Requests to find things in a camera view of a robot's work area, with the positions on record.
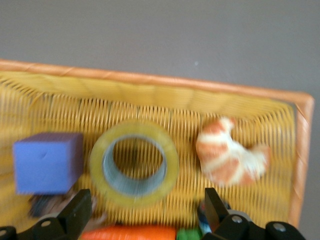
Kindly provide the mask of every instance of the orange toy carrot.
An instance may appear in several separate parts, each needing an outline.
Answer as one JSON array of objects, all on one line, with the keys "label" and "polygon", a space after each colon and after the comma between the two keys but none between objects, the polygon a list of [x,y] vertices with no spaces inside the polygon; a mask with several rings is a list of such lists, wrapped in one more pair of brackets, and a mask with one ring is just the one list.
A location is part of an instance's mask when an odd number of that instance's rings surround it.
[{"label": "orange toy carrot", "polygon": [[177,231],[173,227],[143,226],[108,226],[84,232],[82,240],[175,240]]}]

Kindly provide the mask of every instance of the gray background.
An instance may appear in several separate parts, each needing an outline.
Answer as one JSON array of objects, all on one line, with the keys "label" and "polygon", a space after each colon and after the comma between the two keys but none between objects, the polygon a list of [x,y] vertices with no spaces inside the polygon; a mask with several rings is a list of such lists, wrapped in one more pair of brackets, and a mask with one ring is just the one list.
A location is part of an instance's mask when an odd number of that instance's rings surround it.
[{"label": "gray background", "polygon": [[[320,100],[317,0],[2,0],[0,58],[297,90]],[[320,239],[315,106],[300,231]]]}]

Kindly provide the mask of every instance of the sponge cube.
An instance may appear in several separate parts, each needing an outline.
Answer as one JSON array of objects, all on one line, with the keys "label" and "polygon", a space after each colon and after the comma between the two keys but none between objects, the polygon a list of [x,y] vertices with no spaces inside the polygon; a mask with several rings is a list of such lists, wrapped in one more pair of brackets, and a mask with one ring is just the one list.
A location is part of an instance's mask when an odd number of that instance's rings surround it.
[{"label": "sponge cube", "polygon": [[84,169],[81,133],[44,132],[13,144],[18,194],[65,194]]}]

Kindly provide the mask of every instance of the croissant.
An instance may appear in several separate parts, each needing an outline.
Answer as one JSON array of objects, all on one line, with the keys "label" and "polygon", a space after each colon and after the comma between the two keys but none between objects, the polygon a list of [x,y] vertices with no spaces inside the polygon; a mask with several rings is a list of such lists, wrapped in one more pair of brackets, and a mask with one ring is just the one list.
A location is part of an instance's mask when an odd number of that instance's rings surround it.
[{"label": "croissant", "polygon": [[220,187],[252,184],[270,164],[269,146],[246,149],[233,141],[230,133],[234,125],[234,119],[223,117],[206,126],[195,144],[202,173]]}]

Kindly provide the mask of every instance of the clear packing tape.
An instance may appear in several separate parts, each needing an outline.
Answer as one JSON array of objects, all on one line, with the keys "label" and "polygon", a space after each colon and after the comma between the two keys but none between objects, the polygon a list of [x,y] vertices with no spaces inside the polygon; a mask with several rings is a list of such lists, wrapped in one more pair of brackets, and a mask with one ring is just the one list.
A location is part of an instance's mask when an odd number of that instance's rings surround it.
[{"label": "clear packing tape", "polygon": [[[115,145],[133,138],[151,143],[162,155],[160,167],[147,178],[130,178],[115,164]],[[161,200],[172,190],[179,175],[179,158],[171,137],[161,126],[146,120],[123,121],[106,131],[94,144],[89,164],[92,182],[104,198],[130,208]]]}]

